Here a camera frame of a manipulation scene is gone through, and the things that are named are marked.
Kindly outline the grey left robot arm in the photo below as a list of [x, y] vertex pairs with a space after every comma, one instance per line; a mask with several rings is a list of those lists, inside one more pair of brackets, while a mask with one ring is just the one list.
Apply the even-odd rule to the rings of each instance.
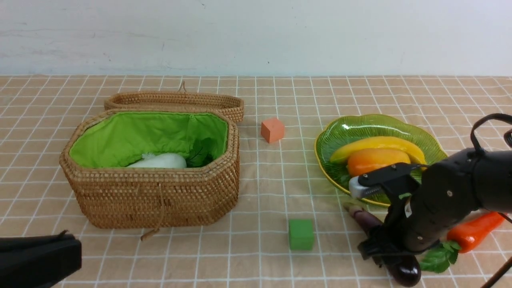
[[56, 235], [0, 239], [2, 288], [51, 288], [82, 268], [82, 243]]

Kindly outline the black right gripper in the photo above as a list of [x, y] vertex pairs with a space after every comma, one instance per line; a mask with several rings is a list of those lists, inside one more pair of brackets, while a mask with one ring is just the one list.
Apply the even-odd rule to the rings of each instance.
[[[349, 191], [355, 199], [384, 194], [397, 200], [414, 192], [409, 201], [395, 201], [382, 225], [358, 244], [363, 259], [421, 253], [480, 209], [473, 175], [477, 161], [474, 150], [462, 150], [430, 166], [399, 162], [351, 178]], [[427, 169], [420, 186], [411, 173], [421, 168]], [[406, 207], [411, 212], [408, 217]]]

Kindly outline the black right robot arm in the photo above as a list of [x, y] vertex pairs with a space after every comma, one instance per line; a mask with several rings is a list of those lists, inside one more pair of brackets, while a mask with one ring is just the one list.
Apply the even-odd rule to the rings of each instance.
[[441, 237], [471, 212], [484, 208], [510, 221], [511, 151], [485, 151], [475, 136], [490, 120], [511, 124], [508, 114], [487, 115], [472, 126], [472, 148], [434, 164], [396, 163], [351, 179], [354, 198], [384, 192], [390, 200], [384, 221], [359, 205], [344, 205], [366, 234], [357, 247], [364, 260], [373, 259], [411, 287], [421, 278], [417, 255], [455, 250]]

